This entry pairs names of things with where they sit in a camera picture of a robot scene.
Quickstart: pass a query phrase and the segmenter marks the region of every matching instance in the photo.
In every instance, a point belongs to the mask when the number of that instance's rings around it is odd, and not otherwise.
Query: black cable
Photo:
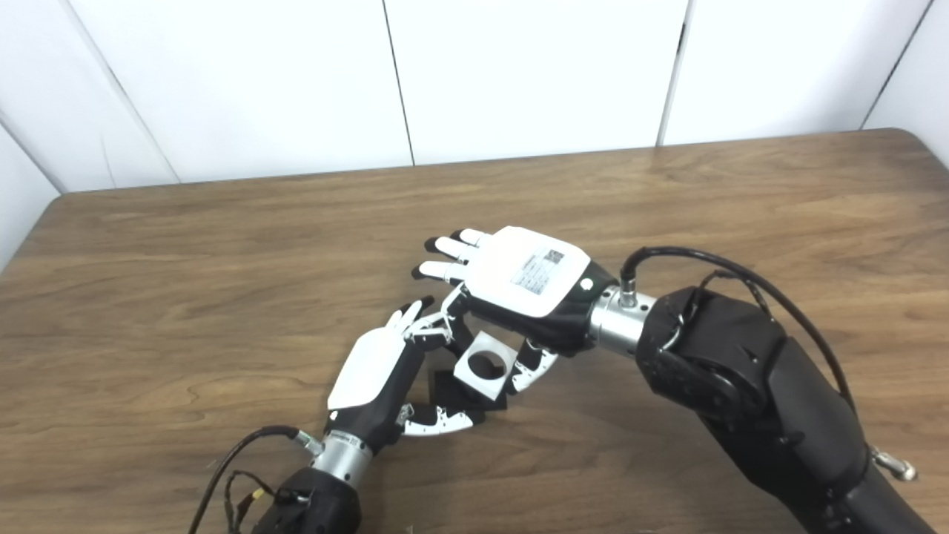
[[[797,324],[801,325],[805,332],[810,335],[810,338],[814,340],[817,348],[821,351],[824,359],[828,362],[828,367],[830,367],[830,372],[833,373],[834,380],[837,382],[837,389],[840,391],[840,395],[844,397],[844,400],[847,401],[847,404],[850,405],[854,415],[856,415],[857,407],[853,402],[853,396],[850,394],[850,386],[847,384],[847,377],[844,375],[844,369],[841,367],[840,361],[837,360],[837,356],[833,353],[833,350],[830,348],[827,340],[820,333],[820,331],[817,330],[817,327],[814,326],[812,322],[810,322],[810,319],[804,315],[804,312],[801,312],[801,310],[798,309],[798,307],[795,306],[789,298],[787,298],[783,293],[781,293],[780,290],[774,287],[774,285],[772,285],[767,279],[752,271],[751,269],[739,265],[738,263],[735,263],[725,257],[716,256],[714,254],[694,248],[672,246],[642,247],[640,250],[629,255],[629,257],[626,258],[626,262],[623,263],[623,268],[620,270],[620,279],[624,282],[635,281],[636,268],[647,259],[656,256],[690,257],[692,259],[705,261],[706,263],[711,263],[713,265],[717,265],[718,267],[728,269],[740,277],[747,278],[749,281],[763,289],[765,293],[770,295],[778,302],[778,304],[787,310],[788,313],[791,314],[791,317],[797,321]]]
[[[244,449],[244,447],[256,439],[266,436],[283,435],[287,436],[288,439],[293,439],[299,432],[300,429],[297,429],[296,427],[288,427],[286,425],[263,427],[244,436],[242,440],[237,442],[237,445],[235,445],[227,454],[224,455],[224,458],[221,459],[220,464],[217,465],[217,469],[214,470],[214,474],[211,475],[211,480],[208,482],[208,487],[205,488],[204,495],[201,496],[201,502],[197,505],[195,518],[191,520],[191,527],[188,528],[188,534],[197,533],[197,528],[201,525],[201,519],[204,517],[204,512],[208,509],[208,503],[211,502],[211,498],[214,496],[214,489],[217,487],[217,483],[220,482],[221,476],[224,475],[224,471],[227,470],[228,465],[231,463],[231,461],[233,461],[234,457]]]
[[[247,478],[253,480],[264,490],[265,493],[273,496],[273,489],[268,486],[266,482],[260,479],[257,475],[249,472],[243,471],[241,469],[235,469],[231,472],[231,476],[228,477],[228,481],[224,484],[224,516],[228,520],[228,534],[238,534],[240,532],[240,523],[244,519],[244,514],[247,513],[247,510],[238,511],[237,514],[234,514],[234,505],[231,502],[231,486],[233,485],[234,479],[238,476],[246,476]]]

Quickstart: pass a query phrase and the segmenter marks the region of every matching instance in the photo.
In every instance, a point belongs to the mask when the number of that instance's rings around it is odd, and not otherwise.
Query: white hand cover
[[[422,307],[422,302],[416,300],[405,313],[396,310],[385,326],[356,340],[326,400],[329,410],[361,406],[379,395],[405,349],[405,335],[419,318]]]
[[[494,235],[462,230],[457,237],[432,243],[457,263],[426,261],[418,273],[463,282],[474,298],[531,317],[552,312],[590,262],[570,243],[516,226]]]

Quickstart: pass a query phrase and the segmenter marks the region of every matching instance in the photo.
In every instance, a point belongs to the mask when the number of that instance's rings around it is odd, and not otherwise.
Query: white robotic hand
[[[452,339],[442,312],[420,317],[434,301],[427,296],[402,306],[385,326],[356,341],[326,401],[329,437],[351,436],[361,450],[365,445],[378,453],[403,433],[433,435],[469,428],[483,420],[483,413],[405,402],[425,354]],[[427,428],[435,424],[437,431]]]
[[[559,354],[572,356],[592,347],[587,335],[590,310],[607,288],[617,284],[578,247],[516,226],[493,235],[460,230],[450,238],[429,239],[425,248],[455,261],[425,261],[413,271],[415,278],[441,279],[456,286],[443,306],[451,319],[448,324],[471,313],[525,336],[510,362],[499,354],[505,360],[502,384],[510,394],[532,384]],[[496,398],[496,377],[478,372],[475,377],[465,371],[472,367],[463,360],[476,352],[473,345],[457,345],[455,352],[462,361],[456,366],[456,378]]]

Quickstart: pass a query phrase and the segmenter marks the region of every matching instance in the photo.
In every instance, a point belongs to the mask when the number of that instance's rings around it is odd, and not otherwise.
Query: wooden table
[[[675,243],[769,277],[836,347],[868,440],[921,471],[900,493],[949,531],[949,173],[898,130],[64,196],[0,278],[3,531],[184,532],[233,442],[316,430],[353,341],[447,294],[409,277],[426,238],[508,224],[611,269]],[[657,259],[640,287],[707,271]],[[558,362],[510,404],[385,450],[362,532],[799,531],[630,360]],[[305,456],[271,439],[236,465],[277,484]],[[203,531],[222,516],[215,499]]]

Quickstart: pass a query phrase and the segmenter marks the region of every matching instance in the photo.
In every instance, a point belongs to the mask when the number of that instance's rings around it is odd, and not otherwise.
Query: sticker
[[[514,273],[511,283],[540,296],[550,282],[550,274],[563,258],[564,253],[541,247],[530,255],[519,271]]]
[[[331,430],[327,437],[337,441],[342,441],[343,443],[348,443],[353,447],[358,447],[363,443],[358,437],[346,432],[340,432],[339,430]]]

